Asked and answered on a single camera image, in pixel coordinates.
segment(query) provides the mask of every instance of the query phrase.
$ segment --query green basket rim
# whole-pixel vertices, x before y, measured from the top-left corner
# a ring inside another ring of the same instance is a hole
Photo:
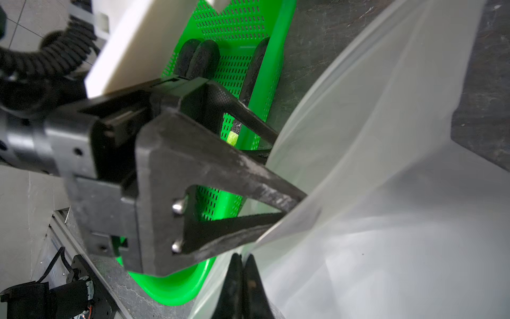
[[[248,106],[249,108],[256,103],[260,103],[260,101],[256,101],[257,92],[261,90],[268,90],[268,84],[264,83],[264,81],[259,81],[260,75],[271,72],[274,73],[274,70],[277,69],[277,59],[283,58],[283,55],[281,57],[278,56],[278,52],[283,50],[283,45],[294,16],[295,8],[296,0],[282,0],[278,12],[278,18],[274,24],[275,27],[273,28],[268,47],[266,49],[266,56],[272,56],[272,59],[264,58],[262,62],[259,77],[257,78],[253,89],[253,96]],[[246,128],[243,127],[239,134],[240,139],[243,138],[244,132],[246,131]],[[131,272],[129,272],[129,274],[155,301],[166,306],[180,306],[188,303],[198,295],[207,275],[211,271],[215,259],[216,257],[213,257],[181,272],[163,278]],[[120,264],[122,264],[121,257],[118,257],[117,260]],[[158,289],[152,285],[155,281],[164,282],[169,279],[175,279],[175,284],[166,285],[166,289]]]

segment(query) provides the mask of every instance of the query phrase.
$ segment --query metal screw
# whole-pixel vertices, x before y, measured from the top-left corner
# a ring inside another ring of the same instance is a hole
[[[186,206],[188,206],[188,196],[187,195],[186,195],[186,197],[184,197],[180,200],[176,200],[175,203],[173,203],[173,205],[172,205],[172,210],[174,213],[176,213],[178,215],[182,215],[186,211]]]
[[[183,241],[182,239],[179,239],[179,240],[176,240],[173,244],[172,244],[172,251],[176,254],[180,253],[181,251],[183,251]]]

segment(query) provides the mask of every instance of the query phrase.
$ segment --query wire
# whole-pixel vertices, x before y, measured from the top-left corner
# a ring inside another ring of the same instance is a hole
[[[72,271],[72,268],[71,268],[71,265],[67,262],[67,260],[65,259],[65,256],[64,256],[64,252],[65,252],[65,247],[62,246],[59,248],[59,250],[57,251],[57,253],[55,254],[55,256],[53,257],[53,259],[51,260],[51,262],[49,263],[48,267],[46,268],[46,270],[44,271],[44,274],[41,276],[41,278],[39,278],[39,280],[37,281],[37,283],[40,283],[44,280],[44,278],[46,278],[46,276],[48,276],[49,272],[52,271],[52,268],[53,266],[55,265],[55,263],[57,262],[57,260],[59,259],[59,257],[62,259],[62,263],[64,264],[64,266],[66,267],[66,269],[71,272]]]
[[[73,1],[74,4],[90,10],[90,0]],[[38,52],[16,52],[0,47],[0,70],[8,78],[47,79],[62,77],[76,70],[91,53],[99,53],[93,41],[97,39],[94,26],[70,17],[67,29],[54,41]]]

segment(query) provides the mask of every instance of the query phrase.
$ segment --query gray countertop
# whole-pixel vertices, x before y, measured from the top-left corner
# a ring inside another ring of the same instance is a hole
[[[285,61],[268,123],[281,130],[298,102],[356,35],[391,0],[299,0],[285,42]],[[464,92],[452,120],[457,143],[510,168],[510,0],[489,0],[474,45]],[[72,216],[68,226],[78,230]],[[179,307],[152,300],[111,258],[91,257],[133,318],[185,318]]]

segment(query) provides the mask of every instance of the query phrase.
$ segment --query green plastic basket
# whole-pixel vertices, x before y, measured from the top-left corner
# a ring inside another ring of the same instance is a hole
[[[249,108],[264,121],[284,58],[284,42],[296,8],[296,0],[232,0],[221,13],[200,0],[175,48],[163,76],[173,72],[176,57],[184,42],[195,38],[218,43],[221,53],[213,77],[233,95],[239,97],[246,70],[254,50],[262,39],[270,37],[264,61],[253,89]],[[221,138],[227,141],[234,119],[224,116]],[[256,150],[260,137],[243,126],[237,140],[228,142],[241,150]],[[242,198],[214,188],[198,188],[198,205],[203,220],[236,217]],[[167,306],[182,305],[196,297],[215,258],[164,278],[130,273],[147,294]]]

